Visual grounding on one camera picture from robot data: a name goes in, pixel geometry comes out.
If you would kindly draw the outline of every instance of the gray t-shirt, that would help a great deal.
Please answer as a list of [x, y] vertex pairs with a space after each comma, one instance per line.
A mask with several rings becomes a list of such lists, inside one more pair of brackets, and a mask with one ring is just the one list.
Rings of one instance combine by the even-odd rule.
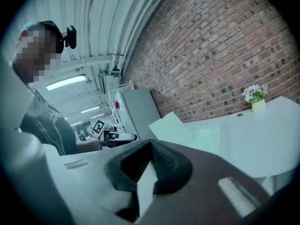
[[59, 155], [77, 153], [76, 138], [70, 124], [37, 91], [20, 129], [36, 136], [41, 143], [56, 147]]

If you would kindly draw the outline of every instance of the person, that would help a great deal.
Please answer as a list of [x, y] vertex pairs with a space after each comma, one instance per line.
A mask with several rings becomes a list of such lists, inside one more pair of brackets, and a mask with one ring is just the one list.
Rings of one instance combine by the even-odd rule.
[[100, 150], [97, 138], [76, 141], [70, 124], [33, 87], [62, 50], [62, 34], [54, 22], [30, 22], [22, 29], [11, 66], [35, 96], [20, 129], [35, 135], [41, 143], [53, 145], [59, 155]]

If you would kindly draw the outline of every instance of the ceiling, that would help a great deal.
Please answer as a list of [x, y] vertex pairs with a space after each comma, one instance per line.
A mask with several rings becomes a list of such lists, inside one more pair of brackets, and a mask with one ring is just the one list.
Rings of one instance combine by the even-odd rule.
[[[50, 71], [34, 87], [70, 124], [108, 113], [106, 84], [117, 85], [120, 71], [130, 58], [145, 23], [161, 0], [27, 0], [3, 36], [1, 52], [11, 61], [23, 25], [30, 21], [52, 20], [61, 32], [69, 25], [77, 30], [77, 47], [65, 48], [62, 64]], [[46, 85], [85, 74], [87, 81], [48, 91]], [[91, 112], [80, 111], [100, 106]]]

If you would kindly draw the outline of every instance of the potted plant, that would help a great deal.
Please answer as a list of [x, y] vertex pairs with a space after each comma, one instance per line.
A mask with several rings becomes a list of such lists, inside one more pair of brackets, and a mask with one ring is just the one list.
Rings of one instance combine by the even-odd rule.
[[259, 112], [266, 109], [266, 102], [264, 100], [266, 94], [267, 88], [264, 85], [250, 85], [243, 92], [245, 101], [252, 104], [253, 112]]

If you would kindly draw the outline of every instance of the red brick wall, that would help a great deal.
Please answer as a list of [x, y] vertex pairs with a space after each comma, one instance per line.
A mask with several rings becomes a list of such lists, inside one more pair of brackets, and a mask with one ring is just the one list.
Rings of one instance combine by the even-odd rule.
[[267, 0], [166, 0], [135, 47], [124, 81], [151, 89], [162, 116], [182, 121], [249, 108], [242, 91], [267, 84], [267, 101], [299, 103], [300, 57]]

